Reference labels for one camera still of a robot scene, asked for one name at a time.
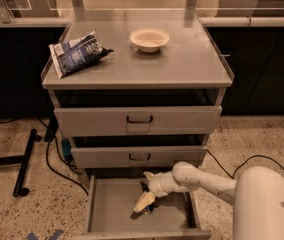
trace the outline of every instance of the terrazzo floor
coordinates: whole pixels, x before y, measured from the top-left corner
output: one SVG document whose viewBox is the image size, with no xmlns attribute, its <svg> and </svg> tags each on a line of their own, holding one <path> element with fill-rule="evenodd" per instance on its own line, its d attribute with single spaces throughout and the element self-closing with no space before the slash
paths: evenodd
<svg viewBox="0 0 284 240">
<path fill-rule="evenodd" d="M 23 154 L 33 128 L 45 135 L 46 128 L 37 119 L 0 124 L 0 157 Z M 82 188 L 48 168 L 47 145 L 43 140 L 34 144 L 24 184 L 30 193 L 25 197 L 12 195 L 19 166 L 0 168 L 0 240 L 68 240 L 83 233 L 87 196 Z M 230 173 L 256 154 L 284 166 L 284 116 L 222 116 L 208 148 Z M 88 186 L 85 175 L 73 173 L 61 162 L 55 142 L 49 147 L 49 162 L 60 173 Z M 250 160 L 237 176 L 251 166 L 266 166 L 284 176 L 278 165 L 261 158 Z M 200 169 L 227 177 L 209 154 Z M 212 232 L 212 240 L 232 239 L 232 207 L 202 189 L 194 195 L 201 228 Z"/>
</svg>

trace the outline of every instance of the power cord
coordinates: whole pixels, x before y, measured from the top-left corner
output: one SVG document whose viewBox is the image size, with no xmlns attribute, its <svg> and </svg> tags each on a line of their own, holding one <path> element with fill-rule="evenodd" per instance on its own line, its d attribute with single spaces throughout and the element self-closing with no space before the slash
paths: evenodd
<svg viewBox="0 0 284 240">
<path fill-rule="evenodd" d="M 48 128 L 48 126 L 47 126 L 40 118 L 38 118 L 38 120 L 39 120 L 39 122 L 40 122 L 45 128 Z M 76 171 L 76 168 L 77 168 L 77 167 L 76 167 L 75 165 L 71 165 L 71 161 L 66 162 L 66 161 L 63 159 L 63 157 L 62 157 L 62 155 L 61 155 L 61 152 L 60 152 L 60 149 L 59 149 L 58 139 L 57 139 L 56 136 L 54 136 L 54 140 L 55 140 L 56 150 L 57 150 L 58 156 L 59 156 L 60 160 L 62 161 L 62 163 L 64 163 L 65 165 L 67 165 L 73 173 L 81 174 L 81 173 L 79 173 L 79 172 Z M 73 180 L 73 179 L 71 179 L 71 178 L 69 178 L 69 177 L 67 177 L 67 176 L 65 176 L 65 175 L 63 175 L 63 174 L 61 174 L 60 172 L 58 172 L 57 170 L 55 170 L 55 169 L 50 165 L 50 163 L 49 163 L 49 148 L 50 148 L 50 145 L 51 145 L 51 142 L 48 142 L 48 145 L 47 145 L 47 148 L 46 148 L 46 164 L 47 164 L 47 166 L 49 167 L 49 169 L 50 169 L 52 172 L 54 172 L 55 174 L 59 175 L 60 177 L 66 179 L 66 180 L 69 180 L 69 181 L 71 181 L 72 183 L 78 185 L 80 188 L 83 189 L 83 191 L 85 192 L 85 194 L 88 196 L 88 195 L 89 195 L 89 192 L 88 192 L 88 190 L 87 190 L 82 184 L 80 184 L 79 182 L 77 182 L 77 181 L 75 181 L 75 180 Z"/>
<path fill-rule="evenodd" d="M 49 167 L 49 169 L 50 169 L 52 172 L 54 172 L 55 174 L 59 175 L 60 177 L 62 177 L 62 178 L 64 178 L 64 179 L 66 179 L 66 180 L 68 180 L 68 181 L 71 181 L 72 183 L 78 185 L 80 188 L 83 189 L 83 191 L 85 192 L 85 194 L 88 196 L 88 195 L 89 195 L 89 192 L 88 192 L 88 190 L 87 190 L 82 184 L 80 184 L 79 182 L 77 182 L 77 181 L 75 181 L 75 180 L 73 180 L 73 179 L 71 179 L 71 178 L 69 178 L 69 177 L 63 175 L 62 173 L 59 173 L 57 170 L 55 170 L 55 169 L 50 165 L 50 162 L 49 162 L 49 149 L 50 149 L 50 144 L 51 144 L 51 142 L 48 142 L 48 145 L 47 145 L 47 148 L 46 148 L 46 155 L 45 155 L 46 164 L 47 164 L 47 166 Z"/>
<path fill-rule="evenodd" d="M 9 123 L 15 122 L 17 120 L 19 120 L 19 118 L 12 118 L 12 119 L 8 119 L 8 120 L 5 120 L 5 121 L 0 121 L 0 124 L 9 124 Z"/>
<path fill-rule="evenodd" d="M 235 171 L 233 172 L 233 174 L 231 175 L 229 172 L 227 172 L 227 170 L 221 165 L 221 163 L 218 161 L 218 159 L 211 153 L 210 150 L 208 150 L 208 153 L 212 156 L 212 158 L 217 162 L 217 164 L 220 166 L 220 168 L 231 178 L 231 179 L 234 179 L 235 178 L 235 174 L 237 173 L 237 171 L 242 167 L 244 166 L 249 160 L 251 160 L 252 158 L 265 158 L 265 159 L 269 159 L 271 160 L 272 162 L 276 163 L 283 171 L 284 171 L 284 167 L 279 163 L 277 162 L 275 159 L 271 158 L 271 157 L 268 157 L 268 156 L 264 156 L 264 155 L 253 155 L 251 157 L 249 157 L 248 159 L 246 159 L 241 165 L 239 165 Z"/>
</svg>

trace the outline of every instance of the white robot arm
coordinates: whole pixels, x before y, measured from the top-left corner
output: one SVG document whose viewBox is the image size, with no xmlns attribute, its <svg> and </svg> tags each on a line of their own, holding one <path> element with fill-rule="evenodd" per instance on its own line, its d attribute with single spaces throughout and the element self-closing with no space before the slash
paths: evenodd
<svg viewBox="0 0 284 240">
<path fill-rule="evenodd" d="M 145 175 L 150 191 L 141 196 L 135 212 L 156 197 L 201 187 L 233 205 L 234 240 L 284 240 L 284 178 L 273 170 L 253 167 L 236 181 L 179 162 L 170 172 Z"/>
</svg>

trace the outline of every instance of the black metal stand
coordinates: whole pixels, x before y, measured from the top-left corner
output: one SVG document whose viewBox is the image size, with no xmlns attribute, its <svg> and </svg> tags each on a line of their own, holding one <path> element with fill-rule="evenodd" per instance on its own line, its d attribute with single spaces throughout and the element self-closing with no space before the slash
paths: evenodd
<svg viewBox="0 0 284 240">
<path fill-rule="evenodd" d="M 48 129 L 46 130 L 46 134 L 45 134 L 45 137 L 44 137 L 44 142 L 53 141 L 58 128 L 59 128 L 59 123 L 56 120 L 55 115 L 53 114 L 50 117 Z"/>
<path fill-rule="evenodd" d="M 30 156 L 32 153 L 32 148 L 34 141 L 41 141 L 41 136 L 36 135 L 36 129 L 32 129 L 30 133 L 30 137 L 25 149 L 25 152 L 23 155 L 20 156 L 9 156 L 9 157 L 0 157 L 0 167 L 2 166 L 8 166 L 8 165 L 15 165 L 15 164 L 21 164 L 20 171 L 18 178 L 15 183 L 13 196 L 26 196 L 29 194 L 28 188 L 23 188 L 23 182 L 25 178 L 25 174 L 27 171 L 28 163 L 30 160 Z"/>
</svg>

